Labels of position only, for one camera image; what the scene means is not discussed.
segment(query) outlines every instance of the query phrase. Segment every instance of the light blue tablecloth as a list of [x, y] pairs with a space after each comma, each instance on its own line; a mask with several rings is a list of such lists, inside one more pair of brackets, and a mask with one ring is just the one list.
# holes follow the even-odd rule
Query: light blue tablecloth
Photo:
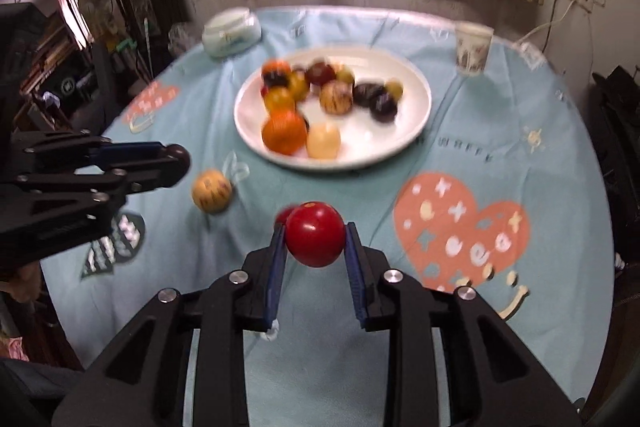
[[[202, 289], [241, 266], [246, 252], [268, 243], [274, 215], [291, 202], [332, 204], [345, 221], [357, 223], [364, 244], [420, 277], [396, 235], [394, 202], [413, 176], [442, 172], [468, 187], [478, 209], [510, 200], [526, 211], [530, 239], [523, 256], [479, 291], [504, 309], [516, 293], [506, 276], [516, 270], [530, 295], [509, 325], [572, 400], [587, 396], [609, 326], [610, 219], [588, 134], [548, 64], [495, 39], [484, 74], [465, 78], [456, 72], [455, 36], [443, 20], [311, 8], [258, 15], [260, 45], [222, 62], [196, 47], [159, 78], [179, 93], [156, 112], [151, 127], [131, 134], [117, 121], [110, 128], [107, 136], [117, 141], [179, 143], [190, 151], [192, 168], [174, 188], [129, 198], [120, 237], [129, 227], [130, 257], [101, 255], [94, 245], [91, 259], [84, 246], [43, 261], [58, 316], [82, 363], [159, 289]], [[269, 57], [340, 42], [386, 49], [425, 74], [433, 111], [423, 136], [384, 163], [333, 175], [288, 171], [252, 153], [233, 120], [247, 76]], [[249, 176], [238, 182], [227, 211], [206, 216], [191, 201], [191, 182], [204, 169], [222, 169], [228, 158], [234, 160], [226, 162], [228, 174], [248, 170]], [[252, 425], [379, 425], [386, 334], [358, 327], [343, 261], [308, 269], [290, 258], [278, 320], [274, 341], [246, 337]]]

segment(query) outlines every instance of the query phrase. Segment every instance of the orange fruit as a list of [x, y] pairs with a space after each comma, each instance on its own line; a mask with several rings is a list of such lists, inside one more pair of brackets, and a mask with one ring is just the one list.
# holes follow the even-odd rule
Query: orange fruit
[[306, 144], [306, 124], [295, 111], [276, 111], [262, 127], [267, 149], [291, 156]]
[[275, 111], [295, 111], [296, 100], [286, 87], [271, 87], [264, 96], [264, 107], [267, 108], [269, 114]]
[[271, 71], [277, 71], [278, 73], [289, 73], [291, 71], [291, 65], [286, 60], [278, 60], [277, 58], [272, 58], [271, 60], [267, 60], [262, 65], [262, 74], [271, 73]]

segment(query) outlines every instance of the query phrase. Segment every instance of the pink heart pattern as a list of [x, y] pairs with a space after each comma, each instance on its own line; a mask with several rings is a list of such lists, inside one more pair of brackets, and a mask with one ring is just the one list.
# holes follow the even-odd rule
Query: pink heart pattern
[[175, 86], [163, 86], [160, 80], [154, 80], [129, 104], [122, 119], [131, 123], [160, 109], [178, 96], [179, 89]]
[[422, 172], [398, 193], [396, 235], [422, 285], [453, 291], [512, 266], [529, 242], [529, 217], [514, 201], [478, 210], [473, 193], [445, 172]]

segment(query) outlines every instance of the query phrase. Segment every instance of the round table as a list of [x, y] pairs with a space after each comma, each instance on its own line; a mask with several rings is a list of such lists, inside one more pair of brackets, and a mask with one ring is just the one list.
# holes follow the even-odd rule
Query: round table
[[[364, 245], [424, 285], [450, 290], [471, 279], [497, 311], [515, 307], [511, 328], [571, 400], [586, 397], [609, 326], [610, 218], [587, 131], [542, 55], [495, 38], [485, 72], [465, 77], [446, 20], [317, 7], [258, 17], [257, 46], [220, 61], [197, 46], [107, 133], [121, 142], [179, 143], [192, 167], [174, 188], [130, 196], [112, 241], [42, 262], [82, 363], [159, 289], [208, 287], [268, 244], [280, 208], [321, 200], [356, 222]], [[290, 171], [252, 153], [233, 121], [245, 79], [270, 57], [340, 43], [382, 48], [424, 73], [433, 110], [423, 134], [390, 160], [337, 174]], [[190, 196], [196, 175], [210, 168], [236, 184], [233, 202], [215, 216]], [[502, 235], [494, 244], [495, 227]], [[360, 330], [344, 263], [309, 269], [290, 258], [278, 320], [275, 340], [245, 337], [252, 425], [379, 425], [387, 336]]]

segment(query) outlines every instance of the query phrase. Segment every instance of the dark purple fruit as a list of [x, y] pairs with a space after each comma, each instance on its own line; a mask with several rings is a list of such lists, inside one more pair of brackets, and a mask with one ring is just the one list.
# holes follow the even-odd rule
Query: dark purple fruit
[[353, 87], [353, 103], [360, 107], [369, 107], [371, 99], [386, 93], [385, 86], [374, 82], [362, 82]]
[[324, 86], [335, 80], [335, 71], [330, 65], [324, 62], [316, 62], [305, 72], [306, 81], [314, 86]]
[[262, 76], [264, 80], [264, 85], [267, 86], [268, 89], [271, 87], [288, 87], [289, 79], [285, 73], [280, 73], [279, 71], [270, 71], [269, 73], [265, 73]]
[[398, 114], [396, 100], [386, 91], [371, 99], [369, 109], [373, 119], [382, 123], [393, 122]]

